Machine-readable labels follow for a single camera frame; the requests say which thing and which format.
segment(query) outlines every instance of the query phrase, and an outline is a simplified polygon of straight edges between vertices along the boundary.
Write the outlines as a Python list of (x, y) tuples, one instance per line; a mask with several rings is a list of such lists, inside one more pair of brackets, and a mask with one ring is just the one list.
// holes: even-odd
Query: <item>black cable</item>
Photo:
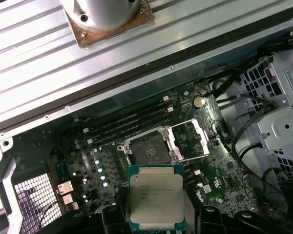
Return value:
[[(272, 110), (272, 107), (270, 105), (267, 106), (263, 106), (262, 109), (260, 109), (255, 115), (253, 115), (242, 127), (241, 129), (237, 132), (237, 134), (235, 135), (233, 141), (232, 141), (232, 145), (231, 145), (231, 155), (232, 157), (237, 161), (238, 164), (240, 164), (250, 175), (254, 176), (255, 178), (264, 181), (260, 176), (258, 176), (257, 174), (255, 174), (240, 158), (237, 150), (235, 149), (236, 144), (238, 143), (239, 139), (241, 138), (241, 136), (243, 135), (243, 133), (248, 129), (248, 127), (251, 126), (252, 123), (254, 123), (257, 119), (261, 118), (264, 114), (268, 113), (269, 111)], [(269, 186), (274, 187), (275, 189), (277, 189), (275, 186), (273, 186), (272, 184), (264, 181), (266, 184), (268, 184)]]
[(280, 168), (276, 168), (276, 167), (271, 167), (271, 168), (268, 168), (264, 173), (263, 173), (263, 176), (262, 176), (262, 180), (264, 181), (263, 183), (263, 194), (266, 193), (266, 189), (267, 189), (267, 186), (266, 186), (266, 183), (267, 183), (267, 177), (269, 175), (269, 173), (271, 171), (275, 171), (275, 172), (281, 172), (283, 173), (290, 181), (293, 182), (293, 177), (290, 176), (289, 173), (287, 173), (286, 171), (283, 171), (282, 169)]
[(42, 215), (42, 218), (41, 218), (40, 223), (39, 223), (39, 226), (38, 226), (38, 230), (41, 229), (42, 221), (44, 220), (45, 215), (47, 214), (48, 210), (50, 210), (51, 207), (53, 207), (53, 206), (54, 206), (55, 204), (57, 204), (57, 203), (63, 204), (63, 203), (61, 203), (60, 201), (55, 201), (55, 202), (53, 202), (51, 205), (48, 206), (48, 208), (44, 211), (44, 213), (43, 213), (43, 215)]
[(246, 113), (241, 114), (241, 115), (237, 116), (236, 118), (234, 118), (234, 120), (233, 120), (233, 122), (232, 122), (232, 124), (231, 124), (231, 126), (230, 126), (230, 129), (232, 129), (232, 128), (234, 127), (234, 124), (236, 123), (236, 121), (237, 121), (239, 118), (242, 118), (242, 117), (248, 116), (248, 115), (250, 115), (251, 113), (254, 113), (254, 111), (246, 112)]
[(227, 102), (227, 101), (233, 101), (233, 100), (237, 100), (237, 99), (239, 99), (238, 96), (232, 96), (232, 97), (229, 97), (229, 98), (224, 98), (224, 99), (217, 100), (217, 103), (220, 104), (220, 103), (224, 103), (224, 102)]
[(259, 98), (259, 97), (254, 97), (254, 96), (247, 95), (247, 94), (237, 94), (237, 95), (225, 98), (225, 99), (220, 99), (220, 100), (217, 100), (217, 103), (220, 104), (220, 103), (224, 103), (224, 102), (227, 102), (227, 101), (233, 101), (233, 100), (244, 99), (244, 98), (249, 98), (249, 99), (252, 99), (254, 101), (263, 103), (263, 104), (270, 103), (269, 101), (267, 101), (265, 99), (262, 99), (262, 98)]
[[(248, 67), (252, 67), (253, 65), (258, 63), (258, 60), (260, 57), (258, 55), (254, 55), (248, 59), (246, 59), (245, 62), (243, 62), (238, 68), (240, 70), (245, 71)], [(214, 91), (214, 96), (217, 99), (220, 95), (226, 92), (226, 90), (237, 80), (240, 78), (240, 75), (243, 72), (236, 71), (234, 72), (217, 90)]]
[(263, 148), (263, 145), (261, 143), (257, 143), (254, 145), (250, 145), (248, 148), (246, 148), (242, 154), (240, 155), (240, 158), (243, 159), (243, 157), (247, 154), (248, 151), (255, 149), (255, 148)]

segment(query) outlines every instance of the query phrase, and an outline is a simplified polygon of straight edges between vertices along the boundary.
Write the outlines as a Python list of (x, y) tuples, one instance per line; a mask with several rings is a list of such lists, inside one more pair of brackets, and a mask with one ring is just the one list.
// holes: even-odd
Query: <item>wire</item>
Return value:
[(267, 186), (266, 186), (266, 183), (267, 183), (267, 177), (268, 177), (268, 175), (269, 175), (269, 173), (270, 173), (271, 171), (281, 172), (281, 173), (283, 173), (283, 174), (289, 179), (289, 181), (292, 181), (292, 182), (293, 182), (293, 177), (290, 176), (289, 173), (283, 171), (282, 169), (280, 169), (280, 168), (276, 168), (276, 167), (268, 168), (268, 169), (263, 173), (263, 176), (262, 176), (262, 180), (264, 181), (264, 183), (263, 183), (263, 194), (266, 193), (266, 189), (267, 189)]
[(265, 100), (265, 99), (262, 99), (262, 98), (259, 98), (259, 97), (254, 97), (254, 96), (251, 96), (251, 95), (247, 95), (247, 94), (237, 94), (237, 95), (234, 95), (232, 97), (229, 97), (229, 98), (225, 98), (225, 99), (221, 99), (221, 100), (217, 100), (217, 103), (224, 103), (224, 102), (227, 102), (227, 101), (233, 101), (233, 100), (237, 100), (237, 99), (244, 99), (244, 98), (249, 98), (249, 99), (252, 99), (254, 101), (257, 101), (257, 102), (260, 102), (260, 103), (263, 103), (263, 104), (268, 104), (270, 103), (269, 101)]
[(49, 205), (48, 208), (44, 211), (43, 216), (42, 216), (42, 218), (41, 218), (41, 220), (40, 220), (40, 223), (39, 223), (39, 226), (38, 226), (38, 230), (41, 229), (42, 221), (44, 220), (45, 215), (47, 214), (48, 210), (50, 210), (55, 204), (58, 204), (58, 203), (60, 203), (60, 204), (63, 205), (62, 202), (60, 202), (60, 201), (55, 201), (55, 202), (53, 202), (51, 205)]
[(257, 143), (254, 145), (250, 145), (248, 148), (246, 148), (242, 154), (240, 155), (240, 158), (243, 159), (243, 157), (247, 154), (248, 151), (255, 149), (255, 148), (263, 148), (263, 145), (261, 143)]
[[(233, 141), (232, 141), (232, 145), (231, 145), (231, 155), (232, 157), (237, 161), (237, 163), (239, 163), (251, 176), (259, 179), (260, 181), (264, 181), (260, 176), (258, 176), (257, 174), (255, 174), (240, 158), (237, 150), (235, 149), (236, 144), (238, 143), (239, 139), (241, 138), (241, 136), (243, 135), (243, 133), (248, 129), (248, 127), (250, 127), (250, 125), (252, 123), (254, 123), (257, 119), (261, 118), (264, 114), (268, 113), (269, 111), (271, 111), (272, 108), (270, 105), (267, 106), (263, 106), (262, 109), (260, 109), (256, 114), (254, 114), (242, 127), (241, 129), (237, 132), (237, 134), (235, 135)], [(268, 184), (269, 186), (272, 186), (273, 188), (275, 188), (276, 190), (280, 191), (278, 188), (276, 188), (275, 186), (273, 186), (272, 184), (264, 181), (266, 184)]]
[(242, 117), (248, 116), (248, 115), (250, 115), (251, 113), (254, 113), (254, 111), (246, 112), (246, 113), (241, 114), (241, 115), (237, 116), (236, 118), (234, 118), (234, 120), (233, 120), (233, 122), (232, 122), (232, 124), (231, 124), (231, 126), (230, 126), (230, 129), (232, 129), (232, 128), (234, 127), (234, 124), (236, 123), (236, 121), (237, 121), (239, 118), (242, 118)]

